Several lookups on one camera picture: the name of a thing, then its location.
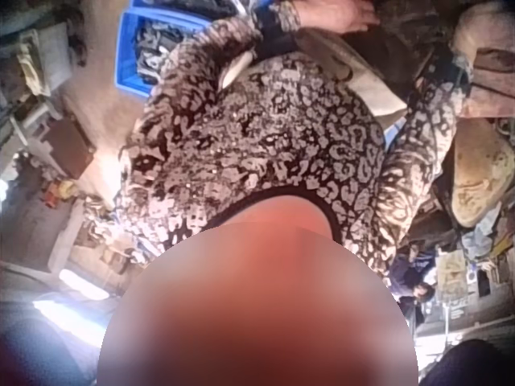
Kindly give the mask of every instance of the dark jacket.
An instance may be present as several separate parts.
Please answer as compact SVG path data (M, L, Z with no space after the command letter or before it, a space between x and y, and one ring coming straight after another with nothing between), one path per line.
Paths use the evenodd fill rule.
M393 295L413 296L413 288L422 283L426 274L435 266L434 255L431 258L430 254L421 254L421 260L427 260L427 263L418 268L409 262L406 255L397 255L393 259L389 269L390 291Z

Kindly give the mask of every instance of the fabric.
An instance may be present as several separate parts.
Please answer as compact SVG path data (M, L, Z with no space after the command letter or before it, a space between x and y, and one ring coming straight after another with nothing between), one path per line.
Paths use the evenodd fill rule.
M420 386L499 386L513 384L508 359L483 340L468 340L449 350L420 381Z
M282 33L299 29L289 2L269 12ZM171 53L122 154L121 222L164 252L245 205L294 194L384 277L451 145L470 64L447 50L429 67L386 154L365 103L304 54L261 62L218 92L224 66L263 34L252 17L230 18Z

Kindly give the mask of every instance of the sleeve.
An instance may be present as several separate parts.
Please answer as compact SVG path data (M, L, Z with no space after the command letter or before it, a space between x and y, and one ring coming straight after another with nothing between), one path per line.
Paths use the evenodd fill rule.
M470 91L472 66L465 56L448 47L436 52L423 77L422 96L393 140L379 177L373 226L381 256L371 268L383 273L441 172Z
M166 143L180 141L216 103L220 74L226 65L268 36L298 29L295 7L280 2L257 8L246 17L215 21L179 44L164 64L161 79L122 151L124 179L129 172L135 173L136 180L144 179L138 170L145 174L166 160Z

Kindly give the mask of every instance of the clothing pile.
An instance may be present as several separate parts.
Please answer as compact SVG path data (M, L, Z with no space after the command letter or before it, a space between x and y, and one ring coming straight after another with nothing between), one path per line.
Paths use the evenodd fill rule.
M175 46L191 33L162 22L145 21L137 30L135 50L138 74L148 84L157 84L165 60Z

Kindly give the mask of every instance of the person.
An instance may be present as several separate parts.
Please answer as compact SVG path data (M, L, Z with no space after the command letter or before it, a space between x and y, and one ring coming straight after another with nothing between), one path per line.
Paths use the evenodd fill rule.
M215 21L179 44L122 150L122 224L161 253L222 224L294 225L342 244L387 282L451 146L476 41L435 50L388 153L362 99L303 53L263 61L218 89L224 67L257 43L378 23L365 0L293 0Z
M433 255L422 269L417 269L413 261L419 254L418 248L410 248L410 256L398 254L389 270L390 291L393 296L414 298L420 303L429 302L435 296L435 288L424 281L426 274L435 267Z

